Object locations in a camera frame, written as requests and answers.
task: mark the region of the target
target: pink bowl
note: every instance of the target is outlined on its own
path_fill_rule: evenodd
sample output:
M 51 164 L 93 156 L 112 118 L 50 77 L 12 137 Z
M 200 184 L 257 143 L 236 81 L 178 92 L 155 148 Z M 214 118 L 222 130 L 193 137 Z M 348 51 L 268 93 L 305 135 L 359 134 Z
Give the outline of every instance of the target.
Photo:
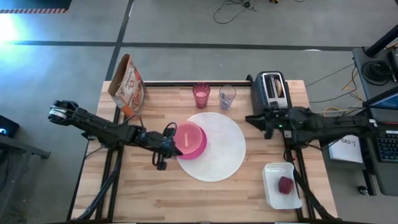
M 181 159 L 194 159 L 200 156 L 207 144 L 205 132 L 199 125 L 190 121 L 178 124 L 174 141 L 177 149 L 183 153 L 179 156 Z

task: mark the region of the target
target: keyboard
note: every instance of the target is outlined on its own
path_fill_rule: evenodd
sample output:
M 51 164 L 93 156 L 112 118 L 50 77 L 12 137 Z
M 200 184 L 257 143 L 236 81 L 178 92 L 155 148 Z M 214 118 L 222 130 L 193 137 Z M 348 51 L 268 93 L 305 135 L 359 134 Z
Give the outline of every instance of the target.
M 398 134 L 381 133 L 377 144 L 382 162 L 398 162 Z

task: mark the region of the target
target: computer monitor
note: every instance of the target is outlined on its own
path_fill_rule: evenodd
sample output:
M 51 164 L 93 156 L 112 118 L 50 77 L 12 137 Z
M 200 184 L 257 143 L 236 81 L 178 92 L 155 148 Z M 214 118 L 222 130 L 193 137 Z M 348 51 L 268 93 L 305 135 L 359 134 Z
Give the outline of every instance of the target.
M 398 86 L 365 101 L 362 106 L 365 108 L 398 110 Z

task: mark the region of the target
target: black metal frame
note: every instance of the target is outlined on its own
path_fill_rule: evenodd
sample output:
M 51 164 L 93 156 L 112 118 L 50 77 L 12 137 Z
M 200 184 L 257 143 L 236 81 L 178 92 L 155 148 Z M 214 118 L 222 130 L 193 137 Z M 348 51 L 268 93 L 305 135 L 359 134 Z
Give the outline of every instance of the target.
M 3 136 L 0 134 L 0 148 L 2 150 L 9 151 L 9 154 L 22 154 L 22 160 L 19 161 L 17 166 L 16 172 L 10 176 L 5 183 L 4 189 L 1 192 L 5 198 L 2 198 L 0 203 L 0 218 L 2 217 L 8 201 L 13 196 L 14 189 L 19 181 L 22 179 L 23 175 L 25 174 L 25 169 L 28 166 L 29 159 L 31 155 L 40 156 L 41 159 L 48 159 L 50 157 L 51 152 L 44 151 L 42 149 L 38 149 L 33 146 L 26 145 L 21 143 L 15 139 L 11 139 L 7 136 Z
M 191 81 L 181 81 L 181 82 L 146 82 L 145 85 L 146 87 L 153 87 L 153 86 L 165 86 L 165 87 L 172 87 L 172 86 L 193 86 L 196 82 L 191 82 Z M 233 85 L 233 86 L 251 86 L 249 81 L 225 81 L 225 82 L 209 82 L 210 86 L 223 86 L 223 85 Z M 119 117 L 120 117 L 120 109 L 116 108 L 115 109 L 115 114 L 114 114 L 114 119 L 113 122 L 117 123 L 119 121 Z M 120 158 L 120 160 L 123 158 L 123 147 L 121 147 L 119 150 L 117 150 L 118 152 L 118 158 Z M 114 149 L 108 149 L 107 155 L 106 155 L 106 160 L 104 163 L 104 172 L 103 172 L 103 178 L 102 178 L 102 184 L 101 187 L 104 186 L 104 183 L 106 182 L 106 180 L 108 179 L 109 176 L 109 171 L 111 168 L 111 161 L 113 158 L 113 153 Z M 308 184 L 308 179 L 307 179 L 307 172 L 305 170 L 305 164 L 304 164 L 304 158 L 303 158 L 303 154 L 301 151 L 297 151 L 297 161 L 298 161 L 298 165 L 300 168 L 300 173 L 305 181 L 306 184 Z M 108 207 L 108 213 L 107 213 L 107 217 L 103 218 L 103 198 L 105 196 L 105 194 L 103 194 L 98 206 L 96 207 L 96 214 L 95 214 L 95 219 L 93 220 L 70 220 L 71 215 L 72 215 L 72 210 L 73 210 L 73 206 L 75 204 L 75 199 L 76 199 L 76 193 L 78 190 L 78 186 L 80 183 L 80 177 L 81 177 L 81 172 L 83 170 L 83 166 L 84 166 L 84 161 L 82 164 L 82 168 L 80 170 L 80 174 L 79 174 L 79 180 L 76 184 L 75 187 L 75 194 L 73 196 L 73 200 L 70 206 L 70 210 L 68 213 L 68 217 L 66 222 L 62 222 L 62 223 L 112 223 L 113 222 L 113 214 L 114 214 L 114 206 L 116 203 L 116 195 L 117 195 L 117 191 L 118 191 L 118 182 L 119 182 L 119 175 L 120 175 L 120 169 L 117 170 L 116 173 L 116 178 L 114 178 L 113 181 L 113 186 L 112 186 L 112 190 L 111 190 L 111 196 L 110 196 L 110 200 L 109 200 L 109 207 Z M 316 223 L 320 220 L 316 219 L 315 216 L 315 212 L 314 212 L 314 207 L 312 206 L 312 204 L 309 202 L 308 198 L 306 197 L 306 202 L 307 202 L 307 207 L 308 207 L 308 214 L 309 214 L 309 218 L 305 218 L 303 217 L 303 210 L 302 208 L 298 208 L 296 209 L 296 214 L 297 214 L 297 219 L 299 222 L 309 222 L 311 221 L 311 223 Z

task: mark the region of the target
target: desk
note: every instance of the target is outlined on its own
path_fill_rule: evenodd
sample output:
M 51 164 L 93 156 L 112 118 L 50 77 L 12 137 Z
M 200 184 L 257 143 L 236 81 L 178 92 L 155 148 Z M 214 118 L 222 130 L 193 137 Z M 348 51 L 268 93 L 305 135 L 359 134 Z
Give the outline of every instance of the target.
M 293 106 L 309 106 L 304 82 L 288 81 L 288 84 Z M 115 104 L 107 93 L 108 86 L 109 82 L 104 82 L 97 115 L 112 120 Z M 167 160 L 166 171 L 157 171 L 151 163 L 151 152 L 125 146 L 112 217 L 114 222 L 297 220 L 295 210 L 274 210 L 266 204 L 264 195 L 262 169 L 270 162 L 284 162 L 281 133 L 276 131 L 272 139 L 265 140 L 260 131 L 245 122 L 244 117 L 252 114 L 248 86 L 236 87 L 237 95 L 229 111 L 220 110 L 218 89 L 211 87 L 208 106 L 201 110 L 195 106 L 191 87 L 147 87 L 142 120 L 147 130 L 162 132 L 169 122 L 183 121 L 197 113 L 211 111 L 230 117 L 241 128 L 246 140 L 246 156 L 239 170 L 226 180 L 201 182 L 186 174 L 176 159 Z M 98 146 L 98 142 L 90 142 L 88 152 Z M 98 193 L 105 157 L 106 151 L 103 150 L 85 161 L 71 207 L 72 218 L 81 215 Z M 329 213 L 337 217 L 322 153 L 318 149 L 307 148 L 303 150 L 303 158 L 311 190 Z M 105 198 L 105 211 L 108 211 L 109 192 Z M 304 217 L 308 217 L 303 196 L 302 200 Z

